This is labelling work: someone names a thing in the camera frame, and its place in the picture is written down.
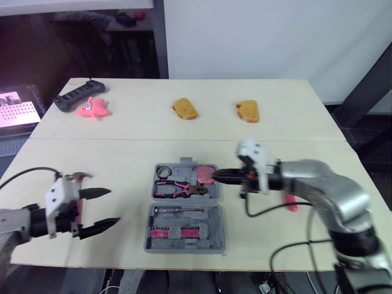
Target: robotic arm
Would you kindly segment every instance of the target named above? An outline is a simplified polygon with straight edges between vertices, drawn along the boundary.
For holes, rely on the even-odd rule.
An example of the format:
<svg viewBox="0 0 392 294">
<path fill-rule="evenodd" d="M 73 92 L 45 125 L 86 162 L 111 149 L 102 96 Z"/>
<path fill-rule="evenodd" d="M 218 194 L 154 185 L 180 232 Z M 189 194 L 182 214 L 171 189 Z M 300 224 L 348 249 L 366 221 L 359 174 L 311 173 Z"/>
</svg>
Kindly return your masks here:
<svg viewBox="0 0 392 294">
<path fill-rule="evenodd" d="M 12 252 L 18 245 L 43 235 L 55 238 L 56 232 L 71 232 L 73 237 L 84 239 L 102 233 L 120 220 L 104 219 L 83 228 L 81 200 L 111 192 L 105 188 L 80 189 L 84 176 L 87 174 L 74 173 L 57 178 L 45 194 L 46 208 L 32 204 L 21 209 L 0 209 L 0 289 Z"/>
<path fill-rule="evenodd" d="M 215 180 L 242 185 L 242 198 L 249 192 L 284 190 L 309 201 L 333 240 L 342 292 L 391 293 L 391 262 L 375 234 L 370 199 L 360 185 L 317 160 L 267 165 L 263 147 L 253 139 L 242 141 L 236 154 L 243 167 L 218 170 Z"/>
</svg>

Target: pink pliers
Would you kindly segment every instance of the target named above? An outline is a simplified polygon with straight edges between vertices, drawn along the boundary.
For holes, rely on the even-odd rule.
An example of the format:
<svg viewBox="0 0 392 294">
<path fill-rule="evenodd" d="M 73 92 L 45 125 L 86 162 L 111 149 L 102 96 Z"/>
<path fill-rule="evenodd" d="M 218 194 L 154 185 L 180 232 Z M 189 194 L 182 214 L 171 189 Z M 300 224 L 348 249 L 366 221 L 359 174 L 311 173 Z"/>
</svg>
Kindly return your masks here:
<svg viewBox="0 0 392 294">
<path fill-rule="evenodd" d="M 171 185 L 183 188 L 181 191 L 175 192 L 173 194 L 164 194 L 164 193 L 155 193 L 155 198 L 189 198 L 192 194 L 203 195 L 208 192 L 208 189 L 203 186 L 191 186 L 188 182 L 177 182 L 177 181 L 170 181 L 170 180 L 160 180 L 156 181 L 155 185 L 163 186 L 163 185 Z"/>
</svg>

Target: keyboard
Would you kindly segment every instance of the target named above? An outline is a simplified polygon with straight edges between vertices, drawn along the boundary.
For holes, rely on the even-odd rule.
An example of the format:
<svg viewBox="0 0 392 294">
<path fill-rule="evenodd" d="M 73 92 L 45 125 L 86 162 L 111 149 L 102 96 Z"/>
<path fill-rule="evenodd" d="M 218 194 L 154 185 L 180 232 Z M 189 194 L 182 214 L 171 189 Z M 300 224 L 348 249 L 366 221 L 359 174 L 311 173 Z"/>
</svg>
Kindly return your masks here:
<svg viewBox="0 0 392 294">
<path fill-rule="evenodd" d="M 27 139 L 28 137 L 3 139 L 0 141 L 0 157 L 16 155 Z"/>
</svg>

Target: toy bread slice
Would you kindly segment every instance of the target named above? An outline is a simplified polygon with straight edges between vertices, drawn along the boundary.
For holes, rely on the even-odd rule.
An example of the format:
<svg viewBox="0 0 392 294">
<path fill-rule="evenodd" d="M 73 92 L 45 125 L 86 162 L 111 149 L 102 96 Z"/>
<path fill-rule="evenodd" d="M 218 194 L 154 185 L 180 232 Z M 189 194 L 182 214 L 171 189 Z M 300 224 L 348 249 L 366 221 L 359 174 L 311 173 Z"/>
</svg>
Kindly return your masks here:
<svg viewBox="0 0 392 294">
<path fill-rule="evenodd" d="M 237 103 L 238 116 L 248 123 L 257 123 L 260 119 L 255 100 L 245 100 Z"/>
<path fill-rule="evenodd" d="M 173 109 L 177 112 L 177 115 L 182 119 L 195 119 L 198 113 L 191 102 L 186 98 L 178 99 L 173 104 Z"/>
</svg>

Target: pink starfish toy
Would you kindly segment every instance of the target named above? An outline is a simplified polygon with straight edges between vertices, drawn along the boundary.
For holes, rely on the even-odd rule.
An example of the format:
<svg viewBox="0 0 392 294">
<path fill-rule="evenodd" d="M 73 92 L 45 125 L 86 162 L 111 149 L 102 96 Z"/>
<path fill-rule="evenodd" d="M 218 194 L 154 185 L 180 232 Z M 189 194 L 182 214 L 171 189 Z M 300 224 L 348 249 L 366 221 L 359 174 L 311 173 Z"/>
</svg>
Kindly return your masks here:
<svg viewBox="0 0 392 294">
<path fill-rule="evenodd" d="M 105 100 L 94 100 L 92 97 L 89 97 L 88 101 L 76 111 L 76 114 L 97 118 L 98 116 L 108 115 L 109 111 L 105 108 Z"/>
</svg>

